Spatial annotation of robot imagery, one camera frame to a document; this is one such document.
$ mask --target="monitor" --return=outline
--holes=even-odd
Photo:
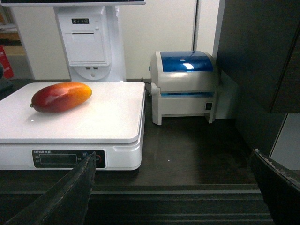
[[[144,0],[0,0],[2,6],[143,5]]]

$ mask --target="mango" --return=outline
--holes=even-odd
[[[84,83],[57,83],[36,92],[30,107],[42,113],[60,113],[82,104],[91,95],[91,88]]]

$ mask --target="receipt printer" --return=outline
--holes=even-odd
[[[152,120],[162,117],[205,116],[215,120],[217,86],[216,62],[200,51],[156,52],[151,57]]]

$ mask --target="red object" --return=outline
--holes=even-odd
[[[3,45],[0,45],[0,63],[3,65],[4,69],[3,76],[7,79],[12,78],[14,76],[14,72],[9,64]]]
[[[35,93],[30,107],[42,113],[60,113],[82,104],[91,95],[91,88],[84,83],[57,83]]]

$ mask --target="digital scale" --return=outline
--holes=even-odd
[[[54,83],[30,83],[0,101],[0,170],[71,170],[96,152],[96,170],[141,165],[145,84],[87,82],[91,97],[60,113],[30,108]]]

